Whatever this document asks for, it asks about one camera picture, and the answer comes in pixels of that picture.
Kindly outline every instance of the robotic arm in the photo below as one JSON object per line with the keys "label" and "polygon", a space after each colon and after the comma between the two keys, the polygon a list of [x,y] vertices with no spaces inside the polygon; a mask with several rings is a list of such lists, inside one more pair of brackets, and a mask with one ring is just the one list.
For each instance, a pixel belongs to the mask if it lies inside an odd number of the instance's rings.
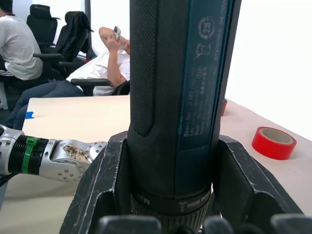
{"label": "robotic arm", "polygon": [[25,136],[0,125],[0,185],[17,174],[78,181],[107,142],[83,143]]}

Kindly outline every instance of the white table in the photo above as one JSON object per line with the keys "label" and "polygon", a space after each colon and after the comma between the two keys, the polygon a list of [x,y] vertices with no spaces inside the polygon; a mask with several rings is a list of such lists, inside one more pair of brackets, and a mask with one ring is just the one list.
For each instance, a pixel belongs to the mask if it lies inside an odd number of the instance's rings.
{"label": "white table", "polygon": [[[25,134],[42,138],[107,141],[128,130],[130,124],[129,96],[35,98],[28,111],[33,111],[35,118],[25,121]],[[269,159],[252,148],[259,126],[275,127],[296,138],[297,146],[289,160]],[[312,215],[312,142],[231,101],[221,118],[221,134],[240,141],[274,174],[302,211]],[[0,212],[0,233],[58,233],[76,187],[76,183],[64,184],[38,176],[16,176],[8,185]]]}

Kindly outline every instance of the jeans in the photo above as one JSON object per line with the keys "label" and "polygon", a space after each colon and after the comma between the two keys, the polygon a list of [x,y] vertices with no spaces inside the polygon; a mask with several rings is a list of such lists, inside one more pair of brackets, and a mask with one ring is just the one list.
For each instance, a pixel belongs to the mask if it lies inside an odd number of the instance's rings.
{"label": "jeans", "polygon": [[83,97],[83,92],[68,81],[50,82],[24,91],[14,110],[9,115],[5,126],[16,130],[22,130],[29,99],[62,97]]}

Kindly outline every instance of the man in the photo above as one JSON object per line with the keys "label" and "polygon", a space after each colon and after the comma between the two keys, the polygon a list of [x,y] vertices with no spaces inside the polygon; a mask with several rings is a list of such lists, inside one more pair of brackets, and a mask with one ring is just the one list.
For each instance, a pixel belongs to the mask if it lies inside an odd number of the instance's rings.
{"label": "man", "polygon": [[13,14],[13,1],[0,0],[0,82],[37,79],[43,63],[34,58],[40,53],[28,25]]}
{"label": "man", "polygon": [[110,95],[122,83],[129,81],[130,42],[123,37],[116,41],[113,30],[105,27],[100,28],[99,34],[108,49],[107,52],[74,71],[65,81],[50,82],[24,91],[5,125],[22,130],[31,98],[82,97],[82,89],[72,85],[71,79],[109,79],[113,87],[95,87],[95,96]]}

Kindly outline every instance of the blue tape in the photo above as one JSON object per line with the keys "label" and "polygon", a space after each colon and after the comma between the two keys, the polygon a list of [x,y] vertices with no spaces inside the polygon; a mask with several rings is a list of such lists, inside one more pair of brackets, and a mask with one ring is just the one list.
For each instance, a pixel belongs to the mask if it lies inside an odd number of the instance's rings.
{"label": "blue tape", "polygon": [[25,116],[25,119],[32,119],[32,118],[34,118],[33,114],[34,114],[34,112],[32,112],[32,111],[31,112],[27,112],[26,116]]}

